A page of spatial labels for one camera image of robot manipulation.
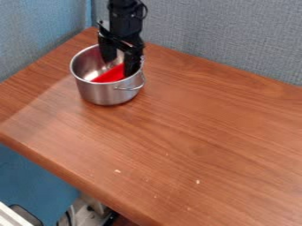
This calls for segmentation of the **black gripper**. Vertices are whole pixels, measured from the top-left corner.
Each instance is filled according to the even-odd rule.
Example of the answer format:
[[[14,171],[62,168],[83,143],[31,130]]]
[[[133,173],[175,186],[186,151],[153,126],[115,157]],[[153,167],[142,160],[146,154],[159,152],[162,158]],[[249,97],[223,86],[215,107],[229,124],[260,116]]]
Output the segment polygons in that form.
[[[125,75],[133,76],[141,68],[145,42],[143,14],[141,12],[110,13],[109,27],[105,21],[98,22],[98,44],[106,63],[117,59],[117,51],[125,52]]]

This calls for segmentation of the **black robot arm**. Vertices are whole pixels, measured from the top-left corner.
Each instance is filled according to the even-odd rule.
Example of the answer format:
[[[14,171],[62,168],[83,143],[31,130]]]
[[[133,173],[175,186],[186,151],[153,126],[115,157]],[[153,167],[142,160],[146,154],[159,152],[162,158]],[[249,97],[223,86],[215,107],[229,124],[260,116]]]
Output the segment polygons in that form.
[[[125,53],[125,76],[130,77],[141,68],[145,41],[141,37],[147,7],[142,0],[109,0],[110,29],[99,21],[98,44],[106,63],[117,59],[117,52]]]

